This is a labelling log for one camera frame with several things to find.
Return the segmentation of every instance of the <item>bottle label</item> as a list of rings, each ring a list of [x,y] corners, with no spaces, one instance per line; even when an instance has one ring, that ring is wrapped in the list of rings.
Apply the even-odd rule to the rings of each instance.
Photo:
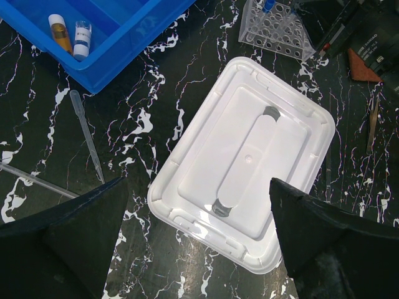
[[[81,40],[83,42],[88,43],[88,47],[90,47],[90,39],[92,38],[92,33],[86,28],[78,27],[75,31],[75,41]]]

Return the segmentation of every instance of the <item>plastic lid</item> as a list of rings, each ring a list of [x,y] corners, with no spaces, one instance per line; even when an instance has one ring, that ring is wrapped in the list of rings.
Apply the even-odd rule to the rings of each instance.
[[[76,44],[74,46],[74,57],[75,59],[82,61],[89,56],[90,49],[85,45]]]
[[[256,274],[281,261],[269,185],[309,192],[330,113],[245,57],[230,61],[148,191],[158,218]]]
[[[59,14],[51,14],[49,16],[49,24],[50,24],[50,26],[52,26],[53,24],[62,24],[64,26],[66,26],[64,18],[62,16],[60,16]]]

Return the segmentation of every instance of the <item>table surface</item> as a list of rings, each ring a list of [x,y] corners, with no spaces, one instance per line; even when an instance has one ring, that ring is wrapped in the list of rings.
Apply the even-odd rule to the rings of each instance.
[[[284,265],[255,275],[151,214],[154,180],[226,64],[250,57],[331,112],[331,196],[325,163],[311,194],[399,226],[399,105],[381,84],[353,82],[346,54],[300,63],[238,42],[244,0],[197,0],[98,95],[0,23],[0,153],[4,162],[84,194],[100,185],[67,96],[83,95],[105,180],[126,176],[130,198],[103,298],[297,298]],[[380,99],[366,155],[372,99]],[[65,202],[0,172],[0,223]]]

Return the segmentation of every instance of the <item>plastic pipette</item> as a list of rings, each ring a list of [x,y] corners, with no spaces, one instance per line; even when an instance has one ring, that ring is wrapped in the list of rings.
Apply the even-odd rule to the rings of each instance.
[[[4,171],[7,171],[9,173],[15,174],[16,176],[20,176],[20,177],[22,177],[24,179],[28,179],[28,180],[30,180],[30,181],[38,184],[38,185],[41,185],[41,186],[43,186],[43,187],[45,187],[45,188],[47,188],[47,189],[49,189],[51,191],[54,191],[56,193],[61,194],[63,196],[66,196],[66,197],[69,197],[69,198],[75,198],[75,197],[79,196],[79,195],[77,195],[75,193],[72,193],[72,192],[70,192],[68,190],[62,189],[59,186],[56,186],[56,185],[53,185],[53,184],[48,183],[46,181],[43,181],[42,179],[39,179],[39,178],[29,174],[29,173],[25,173],[22,170],[19,170],[19,169],[15,168],[15,167],[12,167],[10,165],[4,164],[2,162],[0,162],[0,169],[2,169]]]
[[[83,108],[83,104],[82,104],[82,100],[80,99],[79,92],[77,90],[71,90],[69,93],[69,96],[70,96],[70,99],[72,100],[72,104],[75,108],[75,113],[79,117],[80,125],[82,126],[83,134],[85,135],[87,147],[89,148],[90,155],[92,157],[95,170],[96,170],[97,174],[99,175],[101,182],[103,184],[105,184],[104,175],[102,174],[102,170],[101,170],[99,156],[97,156],[97,152],[94,147],[92,135],[90,134],[89,127],[87,126],[87,122],[86,122],[86,118],[85,118],[85,110]]]

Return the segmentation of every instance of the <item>blue plastic box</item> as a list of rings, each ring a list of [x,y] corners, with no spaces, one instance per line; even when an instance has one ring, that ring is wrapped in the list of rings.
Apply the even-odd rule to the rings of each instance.
[[[50,53],[88,91],[98,93],[195,0],[0,0],[0,17]],[[78,62],[53,41],[50,14],[92,23],[90,55]]]

